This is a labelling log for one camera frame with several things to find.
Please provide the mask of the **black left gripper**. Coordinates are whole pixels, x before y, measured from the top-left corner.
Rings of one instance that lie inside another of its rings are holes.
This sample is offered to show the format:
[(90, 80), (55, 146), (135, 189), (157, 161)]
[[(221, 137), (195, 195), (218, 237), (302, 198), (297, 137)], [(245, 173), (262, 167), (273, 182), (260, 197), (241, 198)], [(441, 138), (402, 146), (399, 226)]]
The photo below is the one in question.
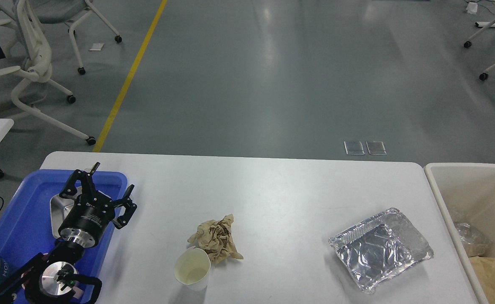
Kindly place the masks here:
[[(79, 169), (73, 171), (59, 193), (60, 198), (75, 202), (58, 228), (60, 238), (83, 248), (97, 246), (110, 221), (118, 230), (125, 227), (138, 208), (131, 198), (133, 184), (127, 187), (118, 200), (97, 197), (92, 176), (99, 166), (100, 163), (96, 162), (89, 172)], [(116, 209), (120, 207), (124, 208), (124, 213), (114, 218)]]

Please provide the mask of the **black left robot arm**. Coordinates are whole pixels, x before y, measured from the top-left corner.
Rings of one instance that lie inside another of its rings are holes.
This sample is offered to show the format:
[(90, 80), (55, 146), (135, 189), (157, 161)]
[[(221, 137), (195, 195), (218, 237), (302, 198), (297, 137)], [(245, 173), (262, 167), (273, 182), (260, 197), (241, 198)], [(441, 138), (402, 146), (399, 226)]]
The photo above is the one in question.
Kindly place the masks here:
[(41, 169), (0, 218), (0, 304), (94, 304), (113, 230), (137, 205), (120, 172)]

